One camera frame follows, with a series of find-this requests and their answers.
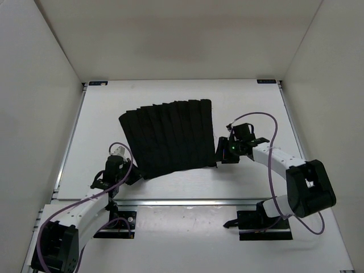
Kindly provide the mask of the black pleated skirt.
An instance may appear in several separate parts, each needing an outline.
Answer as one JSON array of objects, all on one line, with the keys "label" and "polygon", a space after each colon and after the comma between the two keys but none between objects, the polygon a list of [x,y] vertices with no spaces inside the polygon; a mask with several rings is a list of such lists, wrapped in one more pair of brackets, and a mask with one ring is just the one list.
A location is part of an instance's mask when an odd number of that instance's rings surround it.
[{"label": "black pleated skirt", "polygon": [[146,180],[217,165],[210,99],[141,106],[119,122]]}]

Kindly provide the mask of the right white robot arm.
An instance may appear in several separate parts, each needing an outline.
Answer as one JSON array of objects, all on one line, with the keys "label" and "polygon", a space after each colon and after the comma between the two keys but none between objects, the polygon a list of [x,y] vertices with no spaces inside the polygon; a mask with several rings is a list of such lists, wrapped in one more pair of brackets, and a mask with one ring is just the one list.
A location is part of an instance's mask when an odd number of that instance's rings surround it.
[{"label": "right white robot arm", "polygon": [[296,158],[266,138],[257,138],[254,126],[243,123],[228,125],[228,137],[220,137],[216,151],[217,161],[237,164],[242,156],[262,164],[286,182],[287,193],[260,201],[245,217],[238,217],[224,224],[225,228],[257,224],[258,229],[270,228],[275,223],[294,216],[298,219],[320,213],[336,205],[337,199],[324,164],[319,160],[306,161]]}]

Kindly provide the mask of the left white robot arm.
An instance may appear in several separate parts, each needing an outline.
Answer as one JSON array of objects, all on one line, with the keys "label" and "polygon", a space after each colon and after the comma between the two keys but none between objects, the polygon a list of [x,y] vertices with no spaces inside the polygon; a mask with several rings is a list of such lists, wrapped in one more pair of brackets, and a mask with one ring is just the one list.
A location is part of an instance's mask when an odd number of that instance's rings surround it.
[{"label": "left white robot arm", "polygon": [[77,272],[86,244],[101,230],[125,229],[126,238],[132,239],[131,222],[119,212],[114,197],[121,185],[132,185],[141,177],[130,159],[110,155],[85,197],[54,213],[40,226],[31,268]]}]

